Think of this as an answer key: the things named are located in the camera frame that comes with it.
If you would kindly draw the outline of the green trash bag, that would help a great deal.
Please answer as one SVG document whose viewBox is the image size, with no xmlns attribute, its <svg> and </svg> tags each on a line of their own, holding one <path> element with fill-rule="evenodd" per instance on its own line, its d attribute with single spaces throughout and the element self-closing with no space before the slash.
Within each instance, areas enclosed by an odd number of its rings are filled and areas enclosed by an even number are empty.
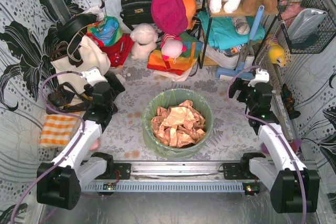
<svg viewBox="0 0 336 224">
<path fill-rule="evenodd" d="M 167 146 L 154 136 L 151 121 L 158 115 L 158 107 L 168 109 L 169 107 L 178 106 L 186 100 L 192 101 L 193 108 L 205 119 L 205 136 L 194 145 L 188 144 L 186 148 Z M 160 157 L 174 160 L 189 158 L 199 153 L 205 146 L 206 141 L 209 140 L 213 132 L 213 120 L 212 110 L 203 96 L 190 89 L 176 88 L 166 90 L 156 95 L 142 113 L 143 140 L 146 147 Z"/>
</svg>

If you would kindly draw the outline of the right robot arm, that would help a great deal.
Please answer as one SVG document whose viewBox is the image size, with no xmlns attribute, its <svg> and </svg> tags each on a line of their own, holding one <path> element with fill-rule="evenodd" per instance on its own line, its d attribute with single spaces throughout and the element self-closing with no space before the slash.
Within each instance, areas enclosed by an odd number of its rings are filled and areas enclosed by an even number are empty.
<svg viewBox="0 0 336 224">
<path fill-rule="evenodd" d="M 276 115 L 271 110 L 272 85 L 259 82 L 251 85 L 241 78 L 232 80 L 228 97 L 238 91 L 237 101 L 248 109 L 249 125 L 266 146 L 272 163 L 261 154 L 248 159 L 248 170 L 270 191 L 270 200 L 277 213 L 313 213 L 318 206 L 320 177 L 297 157 L 286 140 Z"/>
</svg>

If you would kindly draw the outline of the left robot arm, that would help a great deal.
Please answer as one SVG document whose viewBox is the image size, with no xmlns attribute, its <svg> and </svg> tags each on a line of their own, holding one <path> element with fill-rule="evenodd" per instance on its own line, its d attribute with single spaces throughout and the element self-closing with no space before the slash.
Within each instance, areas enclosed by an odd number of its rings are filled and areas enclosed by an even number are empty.
<svg viewBox="0 0 336 224">
<path fill-rule="evenodd" d="M 37 170 L 37 202 L 72 210 L 82 190 L 98 177 L 121 178 L 113 156 L 95 152 L 84 162 L 95 141 L 102 135 L 118 109 L 114 100 L 125 91 L 113 72 L 101 74 L 97 68 L 78 74 L 87 81 L 92 101 L 80 118 L 81 127 L 69 144 L 50 163 L 42 163 Z"/>
</svg>

